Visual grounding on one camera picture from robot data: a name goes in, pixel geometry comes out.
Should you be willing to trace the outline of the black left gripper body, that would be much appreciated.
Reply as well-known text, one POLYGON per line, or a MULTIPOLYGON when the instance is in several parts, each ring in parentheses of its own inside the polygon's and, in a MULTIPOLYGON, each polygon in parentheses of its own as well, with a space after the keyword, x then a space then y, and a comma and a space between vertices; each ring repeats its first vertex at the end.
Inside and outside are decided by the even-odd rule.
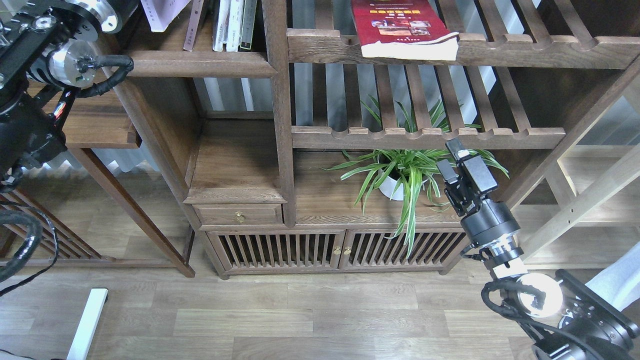
POLYGON ((71 0, 70 3, 89 11, 106 34, 116 34, 138 7, 138 0, 71 0))

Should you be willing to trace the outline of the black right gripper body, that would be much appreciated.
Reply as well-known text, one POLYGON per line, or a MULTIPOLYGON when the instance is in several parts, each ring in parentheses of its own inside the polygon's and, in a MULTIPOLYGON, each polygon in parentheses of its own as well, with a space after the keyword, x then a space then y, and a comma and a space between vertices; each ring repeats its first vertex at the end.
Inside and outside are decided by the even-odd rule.
POLYGON ((521 229, 509 207, 490 198, 498 183, 482 157, 467 157, 455 162, 453 168, 457 183, 445 183, 445 194, 461 217, 470 248, 485 248, 498 239, 509 239, 521 229))

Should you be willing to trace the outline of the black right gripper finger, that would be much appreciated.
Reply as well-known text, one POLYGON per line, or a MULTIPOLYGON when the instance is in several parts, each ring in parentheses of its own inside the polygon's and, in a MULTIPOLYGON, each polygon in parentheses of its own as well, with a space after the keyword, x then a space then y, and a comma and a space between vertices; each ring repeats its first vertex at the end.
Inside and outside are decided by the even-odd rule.
POLYGON ((450 161, 441 160, 438 161, 436 165, 446 184, 453 185, 458 182, 458 174, 455 172, 450 161))
POLYGON ((459 138, 453 138, 445 142, 446 148, 449 150, 456 162, 470 157, 470 152, 462 144, 459 138))

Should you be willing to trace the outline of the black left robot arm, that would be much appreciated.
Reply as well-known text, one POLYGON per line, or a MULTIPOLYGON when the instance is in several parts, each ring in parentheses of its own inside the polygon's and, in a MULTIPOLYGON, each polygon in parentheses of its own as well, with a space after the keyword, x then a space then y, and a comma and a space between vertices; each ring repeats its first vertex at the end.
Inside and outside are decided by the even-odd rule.
POLYGON ((134 0, 28 0, 1 25, 1 191, 23 167, 66 152, 64 124, 77 98, 101 96, 134 69, 128 55, 97 55, 90 43, 116 34, 134 0))

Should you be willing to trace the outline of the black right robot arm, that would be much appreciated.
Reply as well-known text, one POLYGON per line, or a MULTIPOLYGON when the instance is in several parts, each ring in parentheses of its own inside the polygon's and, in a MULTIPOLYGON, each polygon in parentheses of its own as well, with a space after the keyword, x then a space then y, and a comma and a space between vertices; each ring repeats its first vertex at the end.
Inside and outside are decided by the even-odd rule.
POLYGON ((461 256, 482 262, 492 277, 483 303, 522 328, 538 360, 630 360, 638 325, 564 269, 555 276, 528 271, 514 239, 521 226, 491 199, 498 183, 482 156, 457 138, 445 145, 453 160, 439 161, 438 170, 470 239, 461 256))

